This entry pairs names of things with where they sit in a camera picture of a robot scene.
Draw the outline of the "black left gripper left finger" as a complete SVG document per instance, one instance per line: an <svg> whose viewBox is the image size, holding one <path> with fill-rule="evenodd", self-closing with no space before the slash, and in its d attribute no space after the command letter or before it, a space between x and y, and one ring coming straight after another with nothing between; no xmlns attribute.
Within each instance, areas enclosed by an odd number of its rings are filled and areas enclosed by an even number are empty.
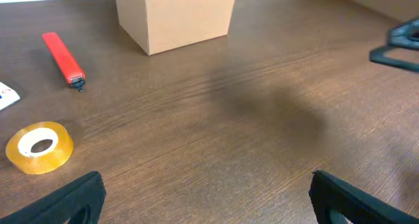
<svg viewBox="0 0 419 224"><path fill-rule="evenodd" d="M92 171L29 206L2 217L1 223L97 223L105 196L101 174Z"/></svg>

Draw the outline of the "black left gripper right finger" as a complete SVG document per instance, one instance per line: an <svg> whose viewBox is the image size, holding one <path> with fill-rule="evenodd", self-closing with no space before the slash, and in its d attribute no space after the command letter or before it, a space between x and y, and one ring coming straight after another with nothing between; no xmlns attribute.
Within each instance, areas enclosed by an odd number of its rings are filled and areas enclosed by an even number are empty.
<svg viewBox="0 0 419 224"><path fill-rule="evenodd" d="M308 194L319 224L418 224L418 218L323 170L313 172Z"/></svg>

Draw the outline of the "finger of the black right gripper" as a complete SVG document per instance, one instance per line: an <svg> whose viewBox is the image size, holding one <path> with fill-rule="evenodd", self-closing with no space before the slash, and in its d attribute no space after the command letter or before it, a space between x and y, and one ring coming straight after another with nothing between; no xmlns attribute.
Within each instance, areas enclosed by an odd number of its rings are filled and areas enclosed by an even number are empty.
<svg viewBox="0 0 419 224"><path fill-rule="evenodd" d="M388 31L388 44L418 50L418 18L404 22Z"/></svg>
<svg viewBox="0 0 419 224"><path fill-rule="evenodd" d="M373 49L369 53L369 61L376 64L382 64L390 67L404 69L407 71L418 72L418 64L416 63L387 57L386 53L393 49L395 49L395 47L392 46L382 46Z"/></svg>

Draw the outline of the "yellow tape roll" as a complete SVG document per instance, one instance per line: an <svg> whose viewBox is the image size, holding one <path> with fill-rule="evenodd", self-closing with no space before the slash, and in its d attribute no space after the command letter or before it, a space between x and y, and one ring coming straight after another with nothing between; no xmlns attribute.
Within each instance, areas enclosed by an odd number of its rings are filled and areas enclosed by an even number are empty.
<svg viewBox="0 0 419 224"><path fill-rule="evenodd" d="M68 131L59 123L46 121L21 129L6 145L7 158L25 174L51 172L65 164L74 144Z"/></svg>

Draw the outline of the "white eraser packet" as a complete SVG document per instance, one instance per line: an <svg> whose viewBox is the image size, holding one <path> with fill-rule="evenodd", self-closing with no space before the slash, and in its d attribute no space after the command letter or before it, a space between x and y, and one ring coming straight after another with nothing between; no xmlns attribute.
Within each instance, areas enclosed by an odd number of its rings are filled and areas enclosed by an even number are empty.
<svg viewBox="0 0 419 224"><path fill-rule="evenodd" d="M0 82L0 110L11 106L20 100L19 94L7 86L6 84Z"/></svg>

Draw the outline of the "brown cardboard box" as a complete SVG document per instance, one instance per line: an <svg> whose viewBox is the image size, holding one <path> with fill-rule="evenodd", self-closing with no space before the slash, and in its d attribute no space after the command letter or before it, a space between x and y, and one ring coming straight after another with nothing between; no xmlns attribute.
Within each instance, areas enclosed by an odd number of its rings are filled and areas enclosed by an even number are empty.
<svg viewBox="0 0 419 224"><path fill-rule="evenodd" d="M227 35L234 2L116 0L119 24L149 56Z"/></svg>

